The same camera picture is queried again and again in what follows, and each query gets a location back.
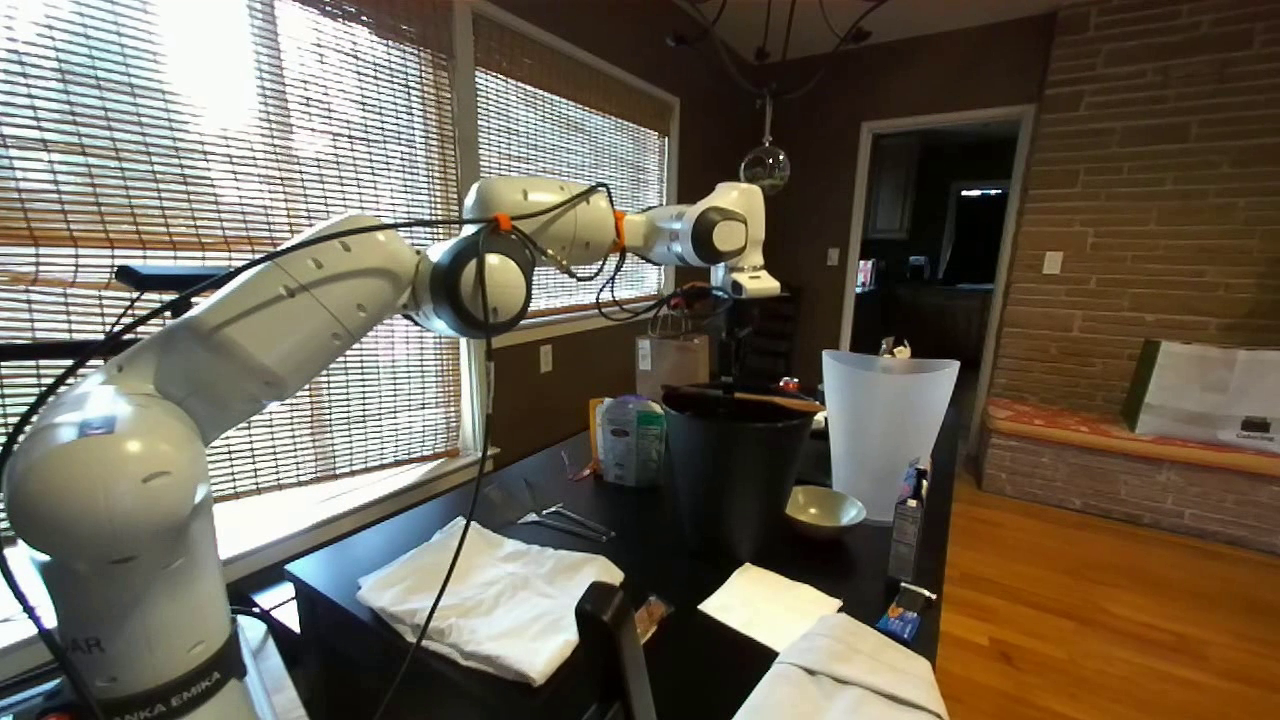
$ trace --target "table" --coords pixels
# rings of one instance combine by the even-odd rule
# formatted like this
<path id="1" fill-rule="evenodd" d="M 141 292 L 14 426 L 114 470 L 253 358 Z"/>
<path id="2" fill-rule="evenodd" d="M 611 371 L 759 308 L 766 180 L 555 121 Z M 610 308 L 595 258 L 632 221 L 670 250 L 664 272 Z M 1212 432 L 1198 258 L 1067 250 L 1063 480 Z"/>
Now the table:
<path id="1" fill-rule="evenodd" d="M 644 648 L 659 718 L 733 718 L 769 674 L 769 648 L 698 613 L 698 606 L 722 587 L 740 559 L 809 579 L 841 597 L 843 613 L 860 622 L 879 616 L 888 606 L 888 527 L 780 527 L 769 547 L 698 552 L 684 544 L 674 492 L 584 480 L 584 464 L 590 442 L 571 437 L 491 472 L 482 483 L 477 522 L 534 544 L 603 552 L 627 574 L 627 579 L 637 579 L 637 597 L 656 594 L 678 607 Z M 617 540 L 594 544 L 540 524 L 516 524 L 525 512 L 547 505 L 564 505 L 595 524 L 610 524 Z M 355 579 L 425 544 L 463 509 L 468 490 L 456 490 L 285 570 L 299 597 L 299 636 L 314 648 L 314 684 L 304 684 L 314 713 L 371 713 L 410 645 L 355 599 Z M 546 687 L 522 687 L 419 653 L 419 664 L 395 692 L 390 718 L 580 718 L 590 710 L 580 687 L 584 678 L 590 674 L 569 660 Z"/>

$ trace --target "window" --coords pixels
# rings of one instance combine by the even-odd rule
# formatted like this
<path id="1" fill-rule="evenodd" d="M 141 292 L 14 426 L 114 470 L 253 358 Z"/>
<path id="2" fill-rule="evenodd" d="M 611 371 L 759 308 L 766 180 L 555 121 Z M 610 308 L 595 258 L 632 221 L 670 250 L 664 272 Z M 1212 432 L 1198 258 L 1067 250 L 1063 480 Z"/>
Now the window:
<path id="1" fill-rule="evenodd" d="M 674 201 L 678 100 L 553 42 L 477 15 L 482 178 L 603 180 L 619 209 Z M 652 295 L 670 272 L 624 266 L 619 301 Z M 595 284 L 535 269 L 534 312 L 584 308 Z"/>
<path id="2" fill-rule="evenodd" d="M 237 266 L 341 214 L 456 217 L 441 47 L 297 0 L 4 0 L 0 432 L 70 365 L 33 343 L 155 306 L 114 284 L 124 259 Z M 379 324 L 214 446 L 218 497 L 463 451 L 463 353 Z"/>

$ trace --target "white robotic arm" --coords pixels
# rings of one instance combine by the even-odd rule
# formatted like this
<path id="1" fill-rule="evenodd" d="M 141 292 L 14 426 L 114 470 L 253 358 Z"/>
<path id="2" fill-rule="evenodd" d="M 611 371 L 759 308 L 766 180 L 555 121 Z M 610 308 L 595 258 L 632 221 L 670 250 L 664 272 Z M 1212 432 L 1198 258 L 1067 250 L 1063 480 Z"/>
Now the white robotic arm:
<path id="1" fill-rule="evenodd" d="M 484 180 L 468 194 L 468 217 L 496 221 L 428 254 L 395 231 L 365 231 L 371 221 L 314 228 L 38 417 L 4 470 L 9 517 L 22 540 L 60 564 L 60 641 L 114 718 L 248 713 L 229 684 L 232 607 L 205 450 L 299 394 L 395 312 L 453 338 L 516 329 L 535 266 L 516 228 L 564 266 L 610 254 L 728 266 L 722 292 L 775 292 L 759 284 L 758 186 L 637 217 L 600 194 L 571 197 L 580 188 L 555 180 Z"/>

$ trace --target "light switch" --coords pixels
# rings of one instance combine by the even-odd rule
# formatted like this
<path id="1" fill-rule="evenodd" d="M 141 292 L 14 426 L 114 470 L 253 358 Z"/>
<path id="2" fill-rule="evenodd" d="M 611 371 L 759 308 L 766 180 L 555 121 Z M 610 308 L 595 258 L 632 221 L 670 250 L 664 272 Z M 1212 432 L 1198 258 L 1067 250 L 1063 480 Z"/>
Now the light switch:
<path id="1" fill-rule="evenodd" d="M 1063 272 L 1063 254 L 1043 254 L 1042 272 L 1043 272 L 1043 277 L 1060 277 L 1060 272 Z"/>
<path id="2" fill-rule="evenodd" d="M 535 371 L 546 371 L 546 377 L 555 371 L 555 350 L 553 343 L 535 350 Z"/>

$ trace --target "white cloth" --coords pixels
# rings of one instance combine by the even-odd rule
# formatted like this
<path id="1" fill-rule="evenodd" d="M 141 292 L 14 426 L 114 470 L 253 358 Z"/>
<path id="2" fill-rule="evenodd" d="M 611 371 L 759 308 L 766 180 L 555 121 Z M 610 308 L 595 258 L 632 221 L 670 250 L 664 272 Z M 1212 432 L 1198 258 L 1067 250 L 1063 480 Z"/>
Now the white cloth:
<path id="1" fill-rule="evenodd" d="M 852 616 L 819 616 L 780 653 L 738 720 L 946 720 L 934 664 Z"/>
<path id="2" fill-rule="evenodd" d="M 715 616 L 722 623 L 784 653 L 806 630 L 819 616 L 841 613 L 835 597 L 826 597 L 809 586 L 775 575 L 759 564 L 740 564 L 706 606 L 702 613 Z"/>
<path id="3" fill-rule="evenodd" d="M 379 613 L 410 645 L 419 634 L 463 522 L 379 574 L 360 575 L 360 606 Z M 624 574 L 594 552 L 535 547 L 472 524 L 425 648 L 456 664 L 546 684 L 578 653 L 578 599 L 590 586 Z"/>

